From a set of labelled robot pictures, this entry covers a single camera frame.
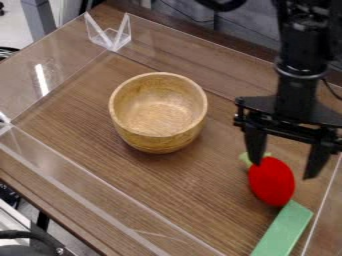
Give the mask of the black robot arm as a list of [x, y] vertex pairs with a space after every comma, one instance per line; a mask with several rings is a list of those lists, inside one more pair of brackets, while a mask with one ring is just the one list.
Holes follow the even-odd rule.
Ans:
[[280, 51], [276, 93], [235, 99], [233, 125], [244, 133], [249, 160], [261, 163], [269, 135], [311, 145], [303, 177], [316, 177], [342, 152], [342, 114], [316, 97], [328, 64], [342, 57], [342, 0], [273, 0]]

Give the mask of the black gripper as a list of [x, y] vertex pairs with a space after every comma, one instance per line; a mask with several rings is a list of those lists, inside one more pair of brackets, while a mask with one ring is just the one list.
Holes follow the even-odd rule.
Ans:
[[342, 151], [342, 114], [316, 98], [318, 81], [327, 68], [275, 68], [276, 93], [268, 96], [244, 96], [235, 99], [237, 112], [233, 125], [244, 133], [249, 161], [260, 165], [267, 136], [273, 135], [311, 145], [303, 178], [315, 178], [331, 156]]

